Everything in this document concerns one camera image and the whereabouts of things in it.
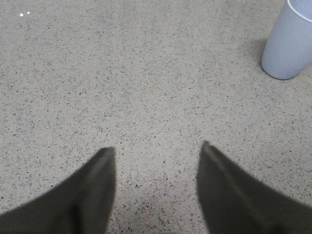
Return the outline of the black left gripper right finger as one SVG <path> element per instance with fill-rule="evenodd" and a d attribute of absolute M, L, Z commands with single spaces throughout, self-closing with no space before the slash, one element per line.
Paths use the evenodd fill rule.
<path fill-rule="evenodd" d="M 201 147 L 197 194 L 211 234 L 310 234 L 312 209 L 245 172 L 215 146 Z"/>

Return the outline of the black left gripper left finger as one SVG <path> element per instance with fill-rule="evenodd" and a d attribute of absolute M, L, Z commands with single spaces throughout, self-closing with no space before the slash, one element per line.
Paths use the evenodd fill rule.
<path fill-rule="evenodd" d="M 102 148 L 58 186 L 2 214 L 0 232 L 103 234 L 108 226 L 115 189 L 115 150 Z"/>

